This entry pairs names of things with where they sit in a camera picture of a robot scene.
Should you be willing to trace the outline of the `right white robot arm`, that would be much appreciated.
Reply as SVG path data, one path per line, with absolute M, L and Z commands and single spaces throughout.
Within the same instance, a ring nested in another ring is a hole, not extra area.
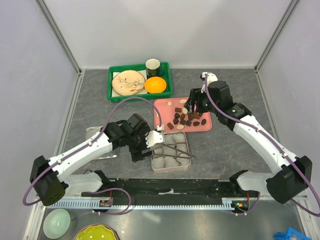
M 234 174 L 229 184 L 233 196 L 256 191 L 269 193 L 278 203 L 285 204 L 308 187 L 312 161 L 307 156 L 298 157 L 267 133 L 246 106 L 233 101 L 225 81 L 211 82 L 208 90 L 192 88 L 184 107 L 189 113 L 214 113 L 221 124 L 244 139 L 270 168 L 270 173 L 241 170 Z

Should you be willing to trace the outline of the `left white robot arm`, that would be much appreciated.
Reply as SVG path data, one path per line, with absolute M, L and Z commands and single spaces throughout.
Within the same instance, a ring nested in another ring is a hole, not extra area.
M 157 131 L 137 113 L 127 120 L 109 122 L 91 138 L 60 155 L 46 159 L 39 156 L 33 161 L 30 173 L 33 188 L 44 206 L 58 202 L 72 187 L 67 178 L 96 157 L 117 148 L 128 147 L 133 162 L 152 155 Z

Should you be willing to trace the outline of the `metal serving tongs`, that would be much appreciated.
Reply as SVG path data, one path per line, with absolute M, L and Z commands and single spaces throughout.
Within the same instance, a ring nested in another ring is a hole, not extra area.
M 150 148 L 153 151 L 153 155 L 156 157 L 182 157 L 184 159 L 193 159 L 195 156 L 189 152 L 189 148 L 186 143 L 178 144 L 156 144 Z

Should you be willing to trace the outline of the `pink chocolate tin box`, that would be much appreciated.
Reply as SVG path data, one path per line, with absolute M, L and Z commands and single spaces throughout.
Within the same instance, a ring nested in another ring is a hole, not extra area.
M 160 144 L 176 145 L 186 143 L 187 137 L 183 131 L 167 132 L 164 134 L 164 142 Z M 166 173 L 186 170 L 191 165 L 192 158 L 172 157 L 172 156 L 151 156 L 151 167 L 155 173 Z

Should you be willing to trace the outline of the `pink plastic tray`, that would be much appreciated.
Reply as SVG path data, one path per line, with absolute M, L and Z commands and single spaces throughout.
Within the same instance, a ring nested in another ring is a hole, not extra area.
M 183 128 L 177 128 L 181 124 L 181 114 L 184 114 L 184 103 L 188 97 L 176 98 L 162 98 L 154 101 L 154 105 L 160 112 L 162 125 L 164 125 L 164 132 L 184 131 L 185 133 L 191 132 L 206 132 L 212 128 L 212 120 L 210 113 L 203 113 L 201 116 L 193 118 L 191 115 L 186 114 L 184 121 L 186 123 Z

